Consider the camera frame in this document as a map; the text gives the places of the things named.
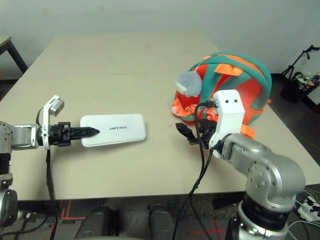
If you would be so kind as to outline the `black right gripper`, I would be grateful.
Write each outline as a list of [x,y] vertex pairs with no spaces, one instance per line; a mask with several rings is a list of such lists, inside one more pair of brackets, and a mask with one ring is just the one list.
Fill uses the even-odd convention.
[[[177,131],[187,138],[188,141],[194,141],[195,136],[193,134],[193,131],[184,123],[176,123],[175,127]],[[202,146],[208,150],[209,149],[209,143],[211,137],[216,132],[217,128],[217,122],[213,120],[208,119],[199,119],[198,120],[198,129],[200,133],[200,139],[202,141]]]

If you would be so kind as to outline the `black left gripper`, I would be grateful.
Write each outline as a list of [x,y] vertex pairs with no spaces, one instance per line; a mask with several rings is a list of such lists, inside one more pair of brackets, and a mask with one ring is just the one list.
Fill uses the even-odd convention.
[[72,127],[70,122],[58,122],[50,126],[49,145],[50,146],[70,146],[72,139],[82,139],[95,136],[100,131],[93,127]]

